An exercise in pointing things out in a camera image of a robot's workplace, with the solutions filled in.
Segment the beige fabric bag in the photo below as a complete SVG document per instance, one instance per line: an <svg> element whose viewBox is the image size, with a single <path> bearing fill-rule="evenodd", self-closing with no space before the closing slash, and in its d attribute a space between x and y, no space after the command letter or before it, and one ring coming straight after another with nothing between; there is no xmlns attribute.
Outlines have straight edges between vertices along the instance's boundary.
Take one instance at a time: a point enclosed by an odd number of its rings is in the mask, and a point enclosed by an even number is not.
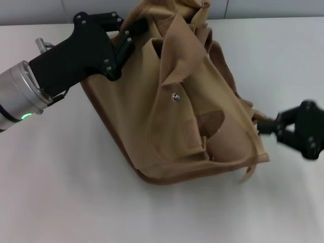
<svg viewBox="0 0 324 243"><path fill-rule="evenodd" d="M122 29L145 17L149 31L135 40L121 79L93 75L83 82L125 157L147 182L171 184L242 167L249 167L249 175L269 160L253 123L265 116L237 94L205 24L209 5L143 0Z"/></svg>

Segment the metal cylinder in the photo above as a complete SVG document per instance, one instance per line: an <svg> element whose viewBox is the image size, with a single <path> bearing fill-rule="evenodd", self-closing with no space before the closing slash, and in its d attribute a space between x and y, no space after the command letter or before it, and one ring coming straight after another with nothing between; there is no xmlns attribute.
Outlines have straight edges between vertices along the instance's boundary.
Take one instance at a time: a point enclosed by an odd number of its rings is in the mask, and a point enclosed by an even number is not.
<svg viewBox="0 0 324 243"><path fill-rule="evenodd" d="M38 87L28 62L18 63L0 74L0 132L45 109L52 101Z"/></svg>

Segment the tan bag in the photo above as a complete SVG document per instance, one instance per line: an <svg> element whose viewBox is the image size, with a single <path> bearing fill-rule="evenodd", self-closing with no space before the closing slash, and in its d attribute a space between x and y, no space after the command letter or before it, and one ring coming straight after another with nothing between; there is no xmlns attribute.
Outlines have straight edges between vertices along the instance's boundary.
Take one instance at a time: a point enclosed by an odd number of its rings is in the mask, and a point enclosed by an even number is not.
<svg viewBox="0 0 324 243"><path fill-rule="evenodd" d="M253 123L265 116L237 94L205 24L209 5L143 0L122 29L145 17L149 31L135 40L121 79L93 75L83 82L126 159L147 182L171 184L242 167L249 167L249 175L269 160Z"/></svg>

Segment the metal rivet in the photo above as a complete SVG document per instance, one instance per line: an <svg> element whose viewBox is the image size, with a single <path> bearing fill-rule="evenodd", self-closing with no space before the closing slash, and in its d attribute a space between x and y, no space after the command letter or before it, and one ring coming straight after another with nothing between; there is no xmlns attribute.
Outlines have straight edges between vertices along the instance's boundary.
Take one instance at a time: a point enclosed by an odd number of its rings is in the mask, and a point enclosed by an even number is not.
<svg viewBox="0 0 324 243"><path fill-rule="evenodd" d="M172 97L172 99L174 101L179 101L180 100L180 96L177 93L173 93L171 97Z"/></svg>

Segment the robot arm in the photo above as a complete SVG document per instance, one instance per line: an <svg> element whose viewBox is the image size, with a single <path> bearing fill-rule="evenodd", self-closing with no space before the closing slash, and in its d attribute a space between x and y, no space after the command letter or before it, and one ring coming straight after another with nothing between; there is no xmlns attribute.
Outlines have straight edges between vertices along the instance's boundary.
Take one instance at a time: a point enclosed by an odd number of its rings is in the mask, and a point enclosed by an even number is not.
<svg viewBox="0 0 324 243"><path fill-rule="evenodd" d="M116 12L80 12L73 22L68 39L53 46L38 38L41 55L0 74L0 132L33 113L42 113L63 99L70 87L92 74L102 74L110 81L119 79L135 49L133 37L148 28L145 19L138 20L119 34L114 46L106 32L120 30L123 19Z"/></svg>
<svg viewBox="0 0 324 243"><path fill-rule="evenodd" d="M295 124L294 131L286 129L291 124ZM313 101L279 113L275 121L259 121L258 130L260 134L275 133L277 142L300 151L306 159L318 159L324 149L324 111Z"/></svg>

